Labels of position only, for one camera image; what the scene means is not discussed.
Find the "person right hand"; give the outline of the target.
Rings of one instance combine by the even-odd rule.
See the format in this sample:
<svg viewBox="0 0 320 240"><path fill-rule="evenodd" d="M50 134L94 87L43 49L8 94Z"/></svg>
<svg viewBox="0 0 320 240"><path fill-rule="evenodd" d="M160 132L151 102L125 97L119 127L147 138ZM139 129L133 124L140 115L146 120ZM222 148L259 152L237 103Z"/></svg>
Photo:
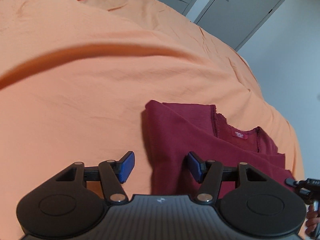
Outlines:
<svg viewBox="0 0 320 240"><path fill-rule="evenodd" d="M305 234L312 238L313 232L316 230L317 225L319 224L319 210L316 210L314 205L309 205L308 211L306 213L306 230Z"/></svg>

